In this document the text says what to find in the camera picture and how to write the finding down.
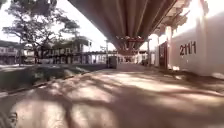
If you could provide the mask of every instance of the tree canopy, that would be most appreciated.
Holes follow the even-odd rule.
[[[44,43],[61,40],[63,33],[77,36],[79,25],[56,8],[57,0],[13,0],[7,12],[15,17],[13,25],[3,31],[13,34],[35,50]],[[62,24],[60,30],[53,30]]]
[[[0,0],[0,9],[2,7],[3,4],[5,4],[7,2],[7,0]]]

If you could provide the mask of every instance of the white wall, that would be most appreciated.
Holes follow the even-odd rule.
[[[224,12],[207,21],[208,66],[210,74],[224,74]]]
[[[224,74],[224,11],[204,23],[173,37],[170,47],[171,68],[200,75]],[[196,54],[180,55],[180,46],[196,41]]]

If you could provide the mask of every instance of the utility pole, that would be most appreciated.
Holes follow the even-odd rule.
[[[19,67],[21,66],[21,63],[22,63],[22,58],[21,58],[21,54],[22,54],[22,51],[21,51],[21,41],[22,41],[22,39],[20,38],[19,39]]]

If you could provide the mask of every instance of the building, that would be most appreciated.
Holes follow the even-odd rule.
[[[48,43],[38,48],[38,53],[35,54],[35,60],[41,64],[90,63],[90,56],[83,54],[84,45],[88,46],[89,43],[84,38],[63,43]]]
[[[19,44],[16,42],[0,40],[0,64],[19,63]],[[25,58],[24,50],[21,50],[22,61]]]

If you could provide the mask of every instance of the sky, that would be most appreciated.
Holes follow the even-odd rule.
[[[13,17],[8,15],[5,10],[10,6],[10,2],[4,4],[0,10],[0,40],[14,41],[19,42],[17,37],[12,35],[4,34],[1,30],[3,27],[11,26],[13,22]],[[92,40],[91,51],[99,51],[100,46],[106,46],[106,37],[84,16],[80,13],[75,7],[73,7],[67,0],[59,0],[57,4],[58,8],[61,8],[66,12],[66,16],[70,19],[76,20],[80,25],[80,35],[86,36]],[[114,46],[109,44],[109,50],[114,50]]]

